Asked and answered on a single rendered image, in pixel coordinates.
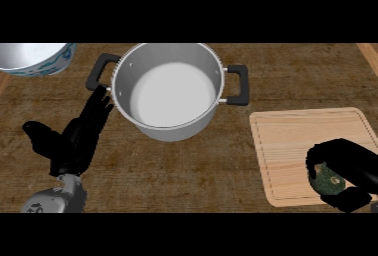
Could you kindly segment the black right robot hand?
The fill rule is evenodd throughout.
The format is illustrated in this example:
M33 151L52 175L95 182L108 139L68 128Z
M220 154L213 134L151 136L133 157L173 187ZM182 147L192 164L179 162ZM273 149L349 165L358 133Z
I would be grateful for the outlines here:
M350 140L338 138L309 149L309 178L316 178L315 166L322 163L346 179L346 189L338 195L319 195L321 200L350 213L371 203L372 194L378 195L378 154Z

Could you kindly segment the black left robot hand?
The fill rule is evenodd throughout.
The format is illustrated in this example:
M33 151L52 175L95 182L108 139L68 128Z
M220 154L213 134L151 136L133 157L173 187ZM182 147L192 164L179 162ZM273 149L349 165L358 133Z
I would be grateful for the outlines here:
M24 123L22 130L30 137L33 150L50 160L52 176L80 176L89 169L112 108L107 89L98 86L80 116L70 121L62 133L39 121Z

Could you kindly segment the dark green squash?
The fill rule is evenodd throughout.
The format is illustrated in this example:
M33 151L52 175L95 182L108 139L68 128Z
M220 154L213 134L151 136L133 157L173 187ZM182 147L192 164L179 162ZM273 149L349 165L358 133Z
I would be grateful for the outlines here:
M338 195L346 189L346 179L330 169L327 163L315 166L316 178L309 178L319 195Z

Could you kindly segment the pale wooden cutting board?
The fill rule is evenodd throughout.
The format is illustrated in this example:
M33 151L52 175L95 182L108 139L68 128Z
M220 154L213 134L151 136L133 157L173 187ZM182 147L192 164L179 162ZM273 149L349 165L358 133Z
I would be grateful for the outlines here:
M355 107L254 112L250 124L269 203L324 204L309 184L307 151L346 138L378 154L378 136L363 112Z

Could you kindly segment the white bowl with blue pattern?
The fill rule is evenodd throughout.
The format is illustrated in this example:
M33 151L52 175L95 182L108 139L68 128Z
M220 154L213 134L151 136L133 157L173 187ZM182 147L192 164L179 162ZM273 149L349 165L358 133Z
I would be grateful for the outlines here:
M76 43L0 43L0 71L24 77L49 76L70 66Z

